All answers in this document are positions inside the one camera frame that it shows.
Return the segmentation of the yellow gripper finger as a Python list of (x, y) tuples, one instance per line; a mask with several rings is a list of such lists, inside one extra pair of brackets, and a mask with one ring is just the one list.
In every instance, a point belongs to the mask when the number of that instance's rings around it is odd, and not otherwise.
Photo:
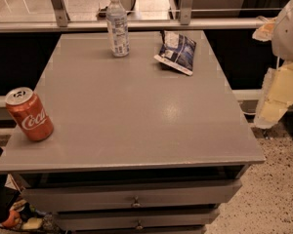
[(256, 107), (254, 124), (270, 129), (293, 104), (293, 62), (278, 69), (269, 68), (262, 85), (262, 95)]
[(264, 24), (254, 31), (252, 38), (262, 42), (271, 41), (276, 18), (269, 19), (263, 16), (259, 16), (259, 19)]

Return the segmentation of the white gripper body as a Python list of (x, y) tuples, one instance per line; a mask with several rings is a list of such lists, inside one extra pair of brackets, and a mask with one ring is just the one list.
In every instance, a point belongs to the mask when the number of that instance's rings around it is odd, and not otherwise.
[(285, 5), (276, 18), (272, 52), (283, 60), (293, 61), (293, 0)]

